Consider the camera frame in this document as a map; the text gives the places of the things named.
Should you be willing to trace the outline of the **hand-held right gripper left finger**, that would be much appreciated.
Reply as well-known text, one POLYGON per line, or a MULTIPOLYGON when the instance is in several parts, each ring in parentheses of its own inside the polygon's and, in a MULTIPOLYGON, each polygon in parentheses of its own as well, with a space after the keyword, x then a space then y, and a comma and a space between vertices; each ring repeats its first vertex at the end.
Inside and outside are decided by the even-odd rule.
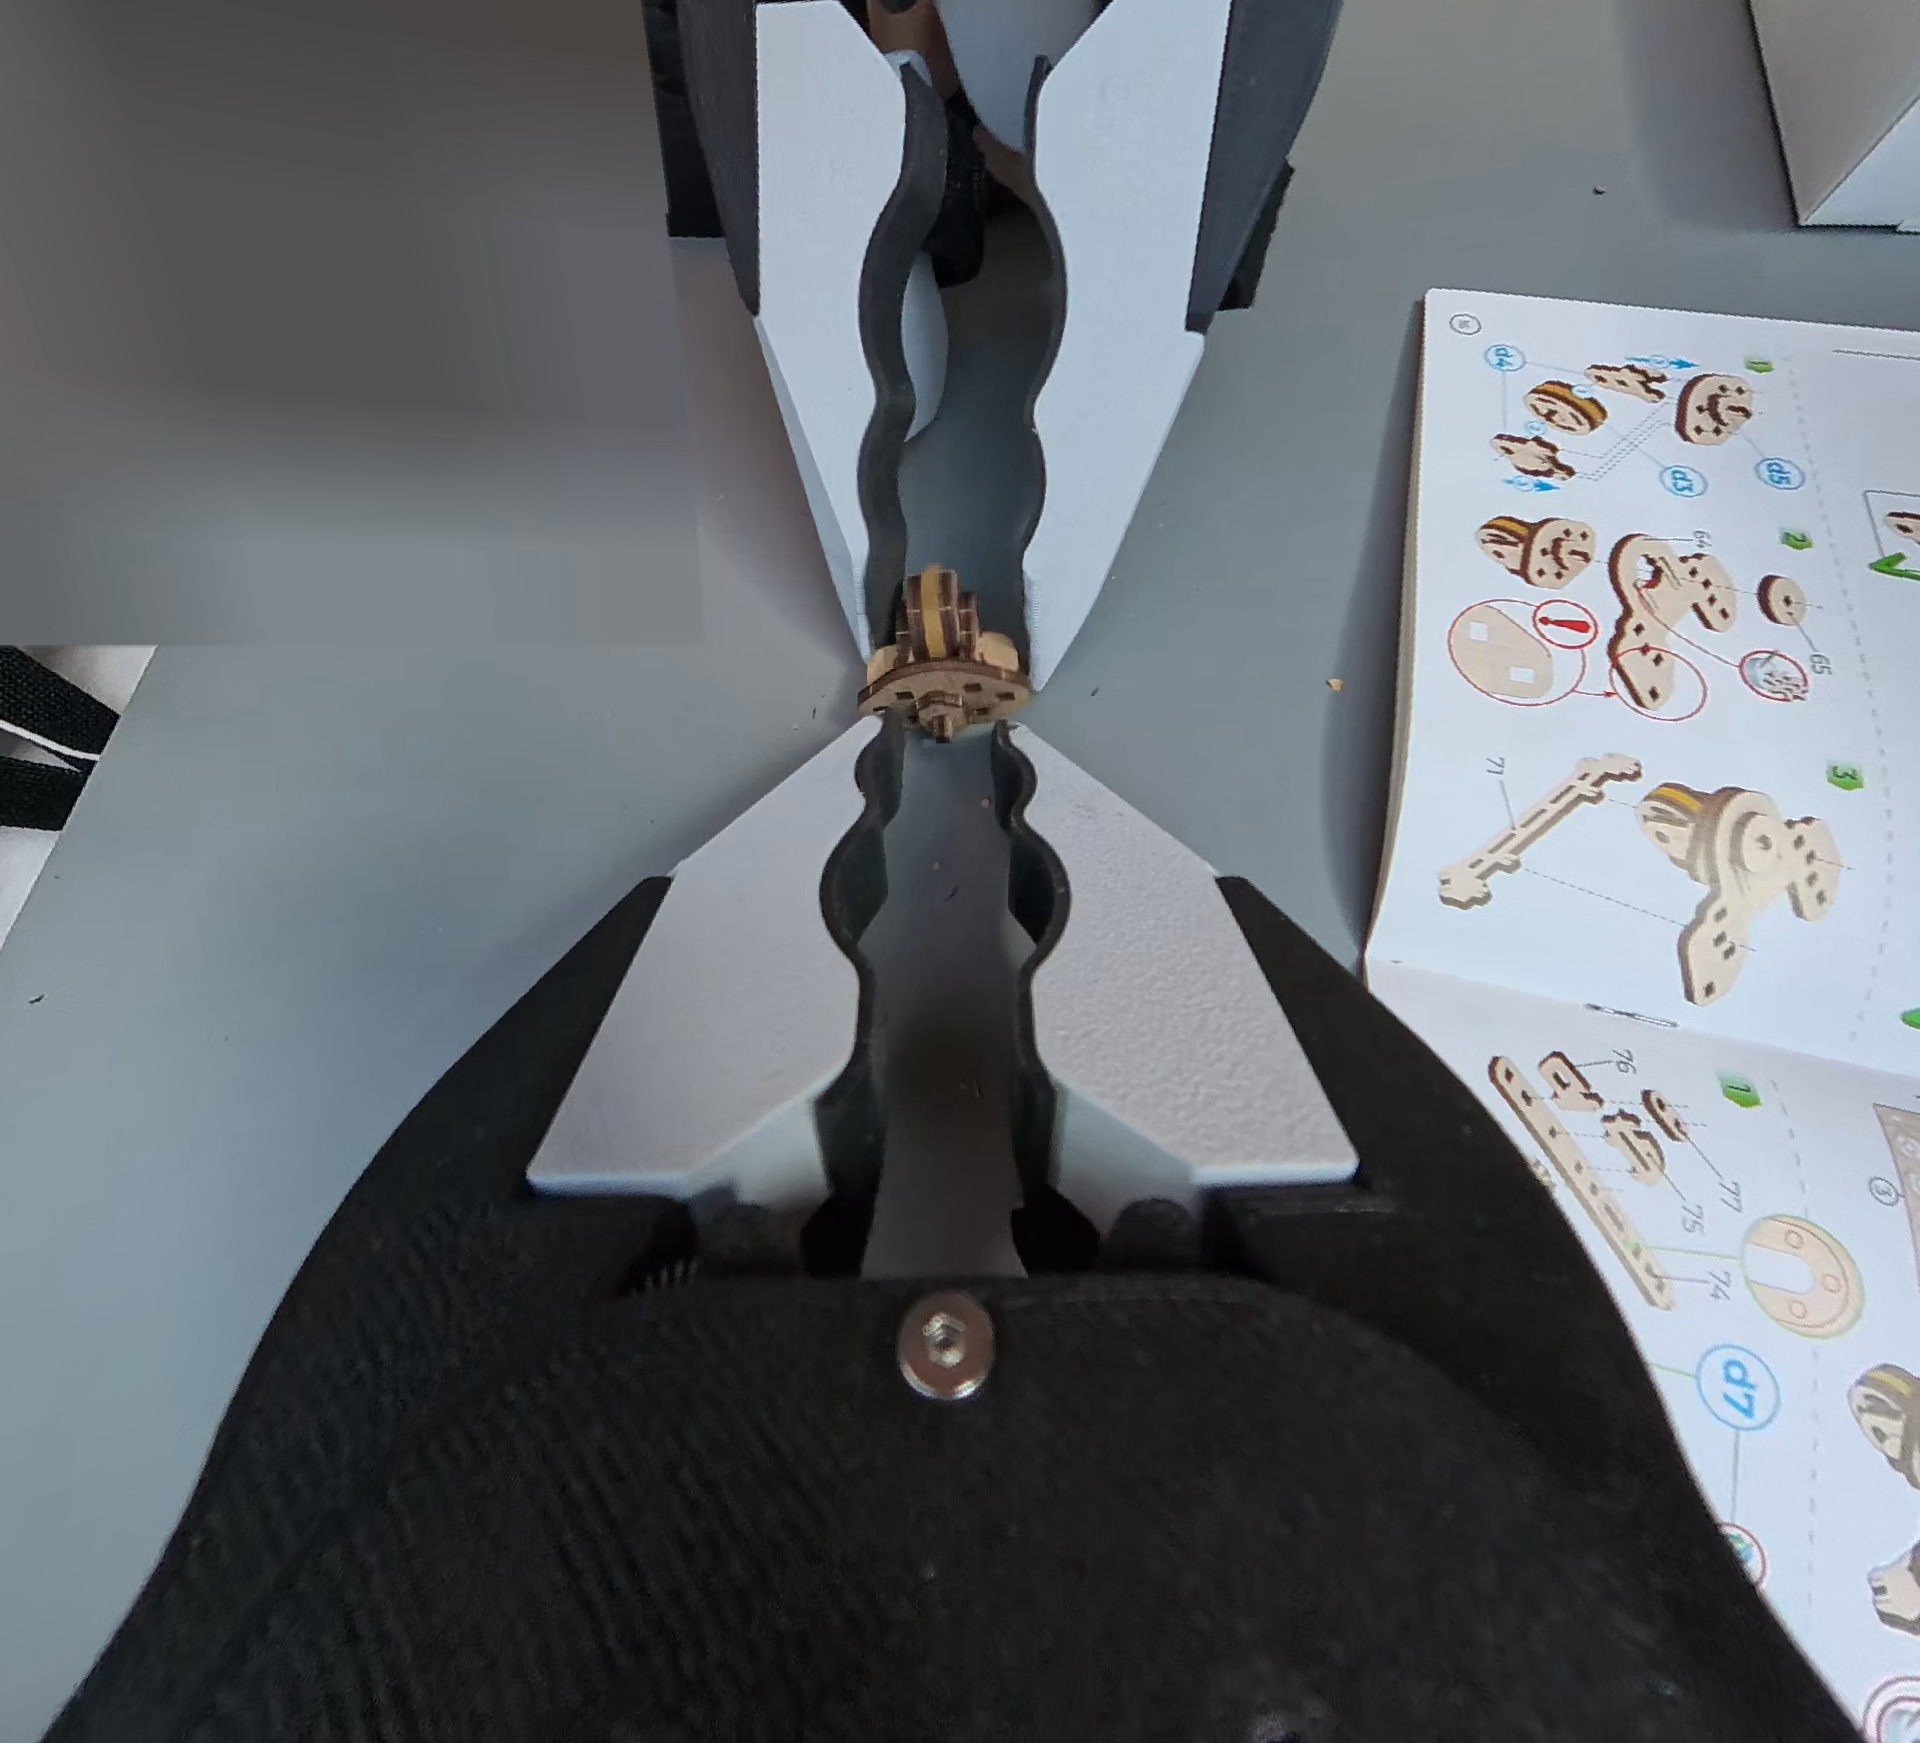
POLYGON ((877 1229, 877 963, 903 723, 851 723, 676 862, 659 916, 528 1169, 540 1193, 769 1212, 808 1272, 877 1229))

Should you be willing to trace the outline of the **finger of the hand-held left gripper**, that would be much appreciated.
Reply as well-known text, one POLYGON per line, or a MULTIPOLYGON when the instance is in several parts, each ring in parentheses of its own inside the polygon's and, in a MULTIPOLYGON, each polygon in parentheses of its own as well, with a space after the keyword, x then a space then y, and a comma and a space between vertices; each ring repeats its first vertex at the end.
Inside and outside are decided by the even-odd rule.
POLYGON ((1048 505, 1025 544, 1028 675, 1092 618, 1205 340, 1189 269, 1234 0, 1111 0, 1035 99, 1065 331, 1035 393, 1048 505))
POLYGON ((842 0, 752 13, 758 40, 758 341, 801 470, 808 515, 858 649, 868 618, 868 515, 858 449, 877 370, 858 284, 887 200, 903 186, 908 115, 944 107, 919 50, 877 50, 842 0))

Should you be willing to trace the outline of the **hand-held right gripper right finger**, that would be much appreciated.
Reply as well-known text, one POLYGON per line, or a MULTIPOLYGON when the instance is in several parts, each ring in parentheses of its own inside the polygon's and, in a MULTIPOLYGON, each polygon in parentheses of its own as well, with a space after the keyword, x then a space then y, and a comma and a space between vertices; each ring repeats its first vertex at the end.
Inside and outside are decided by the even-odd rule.
POLYGON ((1010 841, 1016 973, 1010 1244, 1081 1272, 1136 1203, 1352 1183, 1335 1119, 1216 868, 1035 729, 988 748, 1010 841))

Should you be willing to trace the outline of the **small wooden puzzle assembly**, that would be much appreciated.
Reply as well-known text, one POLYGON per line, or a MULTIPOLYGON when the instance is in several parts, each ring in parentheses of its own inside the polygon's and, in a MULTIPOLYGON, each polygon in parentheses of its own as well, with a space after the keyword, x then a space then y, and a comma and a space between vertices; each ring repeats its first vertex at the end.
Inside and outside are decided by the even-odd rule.
POLYGON ((1035 699, 1010 639, 979 628, 979 598, 944 567, 903 580, 894 639, 868 654, 858 716, 903 716, 954 743, 1035 699))

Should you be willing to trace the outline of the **grey desk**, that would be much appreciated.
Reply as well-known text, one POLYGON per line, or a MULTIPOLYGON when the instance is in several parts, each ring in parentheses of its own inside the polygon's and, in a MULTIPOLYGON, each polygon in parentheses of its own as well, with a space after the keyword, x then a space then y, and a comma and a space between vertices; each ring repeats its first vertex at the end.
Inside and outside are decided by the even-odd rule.
MULTIPOLYGON (((1295 169, 1035 716, 1354 958, 1422 291, 1908 331, 1912 238, 1792 221, 1751 0, 1345 0, 1295 169)), ((396 1119, 848 711, 725 248, 667 256, 701 644, 163 649, 3 940, 3 1740, 124 1627, 396 1119)))

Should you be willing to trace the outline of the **puzzle instruction booklet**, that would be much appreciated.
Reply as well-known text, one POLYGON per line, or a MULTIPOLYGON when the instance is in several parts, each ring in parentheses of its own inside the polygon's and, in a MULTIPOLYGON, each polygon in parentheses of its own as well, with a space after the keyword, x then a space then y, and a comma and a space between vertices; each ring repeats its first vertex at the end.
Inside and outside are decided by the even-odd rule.
POLYGON ((1369 935, 1863 1740, 1920 1687, 1912 436, 1912 331, 1425 291, 1369 935))

